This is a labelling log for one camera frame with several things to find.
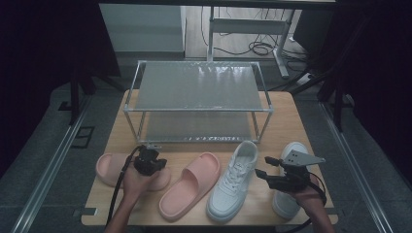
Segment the white sneaker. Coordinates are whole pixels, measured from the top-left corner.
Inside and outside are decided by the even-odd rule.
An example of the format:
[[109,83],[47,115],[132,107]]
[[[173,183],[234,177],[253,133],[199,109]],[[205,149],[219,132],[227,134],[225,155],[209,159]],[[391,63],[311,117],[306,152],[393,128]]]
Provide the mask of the white sneaker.
[[[288,154],[292,150],[308,153],[308,149],[303,144],[298,143],[298,142],[293,142],[293,143],[289,143],[284,148],[281,158],[285,159],[286,156],[288,156]],[[281,177],[285,176],[285,170],[283,167],[280,167],[280,176]],[[286,219],[292,219],[299,212],[300,206],[297,205],[296,200],[293,197],[291,197],[285,192],[276,190],[275,195],[273,197],[273,201],[272,201],[272,209],[279,216],[284,217]]]
[[229,221],[240,211],[257,160],[258,148],[254,143],[245,141],[237,147],[209,197],[206,212],[211,219]]

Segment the wooden tabletop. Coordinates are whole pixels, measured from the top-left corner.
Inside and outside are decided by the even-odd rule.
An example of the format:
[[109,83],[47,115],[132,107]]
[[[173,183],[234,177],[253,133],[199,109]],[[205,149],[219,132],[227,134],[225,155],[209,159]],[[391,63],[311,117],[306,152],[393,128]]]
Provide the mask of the wooden tabletop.
[[[133,91],[137,98],[138,91]],[[120,105],[116,121],[105,149],[110,153],[131,153],[137,146],[131,133],[129,124],[122,111],[127,91],[124,94]],[[264,162],[265,156],[279,158],[284,147],[290,142],[300,142],[307,147],[309,153],[313,154],[308,137],[298,114],[292,96],[288,92],[269,92],[270,100],[274,107],[274,114],[269,121],[261,141],[257,144],[259,151],[257,168],[266,171],[269,175],[278,175],[279,168],[273,167]],[[175,222],[166,221],[158,211],[158,202],[166,190],[181,176],[182,170],[190,164],[200,153],[209,151],[215,154],[222,166],[222,173],[225,171],[229,158],[233,155],[238,146],[237,143],[189,143],[189,144],[162,144],[158,158],[167,159],[167,167],[172,171],[171,182],[163,190],[148,192],[142,196],[134,211],[132,212],[129,225],[216,225],[206,215],[206,203],[209,197],[207,193],[185,216]],[[312,172],[321,179],[322,174],[319,166],[312,166]],[[94,180],[90,194],[86,202],[86,208],[96,209],[94,216],[82,216],[82,223],[85,225],[105,225],[109,212],[110,202],[113,195],[113,188],[103,184],[97,178]],[[300,210],[298,215],[292,220],[285,220],[276,215],[271,207],[275,190],[270,189],[266,181],[261,180],[253,174],[249,186],[249,192],[245,203],[234,219],[225,225],[280,225],[280,224],[300,224],[308,219],[307,215]],[[326,193],[326,207],[333,209],[332,201],[328,192]],[[122,198],[122,191],[119,192],[119,204]],[[337,222],[337,215],[329,216],[332,223]]]

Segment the pink slide sandal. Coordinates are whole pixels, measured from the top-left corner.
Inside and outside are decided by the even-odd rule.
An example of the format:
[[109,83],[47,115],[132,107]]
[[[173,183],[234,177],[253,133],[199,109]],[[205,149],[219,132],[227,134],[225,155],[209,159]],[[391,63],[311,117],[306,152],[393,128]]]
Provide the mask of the pink slide sandal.
[[159,202],[160,214],[175,221],[184,216],[218,181],[221,164],[214,154],[204,152],[191,162]]
[[[128,153],[105,153],[100,156],[96,163],[96,175],[108,186],[116,186],[121,168],[124,166]],[[158,177],[149,185],[148,191],[159,191],[165,188],[171,178],[169,168],[160,170]]]

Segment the black cable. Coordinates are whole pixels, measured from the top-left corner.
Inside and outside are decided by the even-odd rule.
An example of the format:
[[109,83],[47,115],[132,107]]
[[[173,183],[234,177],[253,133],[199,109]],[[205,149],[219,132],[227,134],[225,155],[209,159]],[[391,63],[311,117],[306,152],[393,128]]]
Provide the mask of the black cable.
[[116,183],[115,190],[113,191],[113,196],[112,196],[112,201],[110,203],[110,209],[109,209],[109,214],[107,216],[106,226],[109,224],[110,220],[112,220],[113,210],[115,208],[116,199],[118,198],[118,193],[119,193],[121,182],[123,181],[123,178],[124,178],[124,173],[126,172],[131,162],[131,159],[133,158],[133,154],[141,147],[142,146],[138,146],[137,148],[133,150],[133,152],[126,158],[126,161],[124,162],[124,165],[121,168],[118,182]]
[[[315,191],[318,192],[319,196],[320,196],[321,199],[322,199],[322,203],[325,205],[325,204],[326,204],[326,201],[327,201],[325,184],[322,182],[322,180],[321,180],[317,175],[315,175],[315,174],[313,174],[313,173],[309,173],[309,174],[315,176],[316,179],[318,179],[318,181],[319,181],[319,182],[321,183],[321,185],[322,185],[322,189],[323,189],[323,190],[321,190],[317,185],[315,185],[315,184],[312,183],[311,181],[304,181],[304,183],[305,183],[306,185],[310,186],[311,188],[313,188]],[[299,231],[299,230],[305,228],[305,227],[308,226],[311,222],[312,222],[312,220],[309,218],[309,219],[307,219],[305,222],[303,222],[302,224],[296,226],[294,229],[287,230],[287,231],[282,231],[282,232],[277,232],[277,233],[293,233],[293,232],[296,232],[296,231]]]

